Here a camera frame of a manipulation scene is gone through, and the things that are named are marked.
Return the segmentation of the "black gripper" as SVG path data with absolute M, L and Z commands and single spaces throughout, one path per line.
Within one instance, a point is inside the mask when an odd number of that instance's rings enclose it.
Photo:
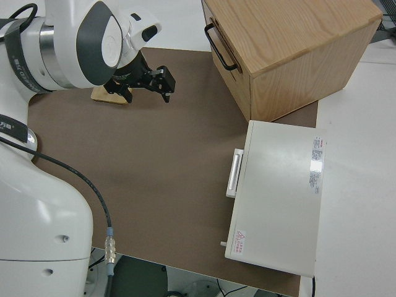
M 132 103 L 132 93 L 128 88 L 146 88 L 161 94 L 165 103 L 170 102 L 176 81 L 166 66 L 151 69 L 141 51 L 125 66 L 116 70 L 109 81 L 103 86 L 108 93 L 123 95 L 128 103 Z

